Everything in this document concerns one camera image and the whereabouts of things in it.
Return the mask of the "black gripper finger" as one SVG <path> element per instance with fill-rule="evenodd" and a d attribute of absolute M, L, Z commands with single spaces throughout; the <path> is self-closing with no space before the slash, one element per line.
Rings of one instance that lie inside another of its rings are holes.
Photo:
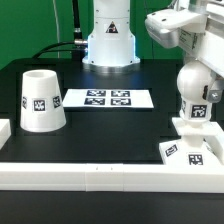
<path fill-rule="evenodd" d="M 204 87 L 203 99 L 208 102 L 219 102 L 224 91 L 224 78 L 215 77 Z"/>

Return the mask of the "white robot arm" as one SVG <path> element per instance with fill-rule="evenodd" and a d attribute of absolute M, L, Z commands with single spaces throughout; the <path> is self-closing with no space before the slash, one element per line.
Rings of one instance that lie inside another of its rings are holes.
<path fill-rule="evenodd" d="M 88 36 L 88 68 L 119 71 L 139 62 L 130 31 L 130 0 L 93 0 L 94 28 Z M 224 91 L 224 0 L 173 0 L 145 19 L 149 36 L 165 48 L 182 48 L 209 67 L 215 79 L 204 98 L 216 103 Z"/>

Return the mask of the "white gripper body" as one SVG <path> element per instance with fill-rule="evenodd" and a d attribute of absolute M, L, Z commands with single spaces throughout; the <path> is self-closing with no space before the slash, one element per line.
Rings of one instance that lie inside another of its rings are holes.
<path fill-rule="evenodd" d="M 209 3 L 207 13 L 202 32 L 195 24 L 180 29 L 179 46 L 224 77 L 224 3 Z"/>

